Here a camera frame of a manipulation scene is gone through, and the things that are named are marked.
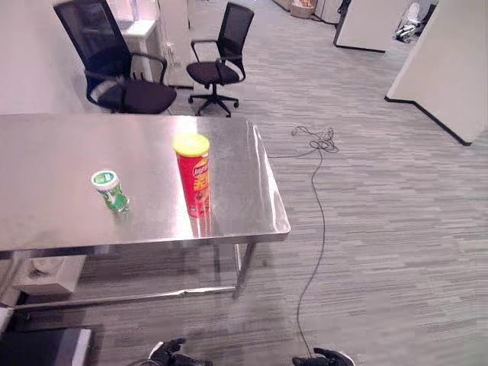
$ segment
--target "black mesh chair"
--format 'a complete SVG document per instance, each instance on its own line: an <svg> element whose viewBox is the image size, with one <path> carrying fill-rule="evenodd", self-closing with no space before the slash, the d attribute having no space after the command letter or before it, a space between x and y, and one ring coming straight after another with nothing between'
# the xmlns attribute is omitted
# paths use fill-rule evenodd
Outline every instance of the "black mesh chair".
<svg viewBox="0 0 488 366"><path fill-rule="evenodd" d="M105 0L73 0L54 6L85 65L86 98L120 113L159 114L175 100L176 91L162 80L168 63L145 53L129 52ZM159 83L130 78L134 56L162 64Z"/></svg>
<svg viewBox="0 0 488 366"><path fill-rule="evenodd" d="M188 74L193 80L204 85L207 89L212 85L211 95L191 95L188 98L189 103L193 103L194 98L206 99L205 103L198 109L197 116L212 103L221 106L227 112L226 117L230 117L231 113L223 101L233 101L234 107L237 108L239 106L238 99L218 95L217 84L235 84L242 82L246 78L246 72L242 64L242 48L244 47L244 41L253 17L254 11L229 2L220 27L219 39L191 41L191 48L198 62L187 66ZM198 59L197 51L195 51L195 44L197 43L216 43L220 57L215 61L201 62ZM226 65L227 61L239 68L242 73L242 79L237 72Z"/></svg>

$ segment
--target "stainless steel table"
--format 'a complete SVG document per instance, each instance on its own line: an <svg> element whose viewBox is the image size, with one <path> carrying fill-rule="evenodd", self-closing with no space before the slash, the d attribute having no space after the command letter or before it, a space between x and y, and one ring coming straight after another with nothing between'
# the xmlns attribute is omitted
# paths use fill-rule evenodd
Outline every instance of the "stainless steel table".
<svg viewBox="0 0 488 366"><path fill-rule="evenodd" d="M175 132L209 137L211 215L190 218ZM130 211L106 208L90 177L117 172ZM17 305L15 310L87 306L183 294L239 296L257 242L290 231L257 127L247 120L120 114L0 116L0 258L95 254L110 246L234 245L237 283L159 294ZM246 245L240 250L239 245Z"/></svg>

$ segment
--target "gray carpet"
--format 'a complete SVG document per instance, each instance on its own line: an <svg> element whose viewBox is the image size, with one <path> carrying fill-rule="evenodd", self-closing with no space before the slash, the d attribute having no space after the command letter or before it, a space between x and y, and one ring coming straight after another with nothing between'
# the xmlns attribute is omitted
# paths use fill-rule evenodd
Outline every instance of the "gray carpet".
<svg viewBox="0 0 488 366"><path fill-rule="evenodd" d="M216 37L226 2L196 3L194 37ZM310 344L344 350L359 365L487 364L488 135L464 147L415 107L383 100L411 45L392 41L386 54L341 50L332 26L292 18L271 0L240 3L256 15L244 49L248 78L220 90L241 98L238 110L230 105L233 116L258 124L270 155L307 151L305 136L290 135L297 124L333 127L340 148L316 177L327 234L302 307ZM194 113L189 94L178 91L173 114ZM224 112L213 106L204 115ZM36 313L20 328L95 326L89 364L124 365L176 336L215 365L291 364L306 353L294 312L322 235L310 187L317 160L272 161L292 232L257 247L237 301ZM212 258L211 249L158 246L90 258L76 296L218 282ZM231 265L223 255L222 283L233 281Z"/></svg>

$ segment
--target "pringles can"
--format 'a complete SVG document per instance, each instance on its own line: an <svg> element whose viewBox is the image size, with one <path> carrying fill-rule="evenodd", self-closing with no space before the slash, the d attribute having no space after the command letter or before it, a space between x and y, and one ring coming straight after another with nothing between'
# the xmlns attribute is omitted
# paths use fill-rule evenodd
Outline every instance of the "pringles can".
<svg viewBox="0 0 488 366"><path fill-rule="evenodd" d="M173 139L186 207L191 217L206 217L210 212L208 138L196 133L179 133Z"/></svg>

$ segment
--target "chair seat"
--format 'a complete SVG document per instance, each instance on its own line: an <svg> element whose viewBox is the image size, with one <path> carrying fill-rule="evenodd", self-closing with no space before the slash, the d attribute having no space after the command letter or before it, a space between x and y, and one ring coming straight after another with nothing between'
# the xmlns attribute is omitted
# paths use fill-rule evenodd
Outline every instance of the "chair seat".
<svg viewBox="0 0 488 366"><path fill-rule="evenodd" d="M220 74L223 82L220 82L219 72L215 62L191 63L186 67L188 74L199 84L233 84L239 82L239 75L230 67L219 63Z"/></svg>
<svg viewBox="0 0 488 366"><path fill-rule="evenodd" d="M168 109L176 99L176 91L166 85L143 80L127 80L125 111L135 114L159 114ZM115 85L98 98L98 103L108 109L120 110L122 88Z"/></svg>

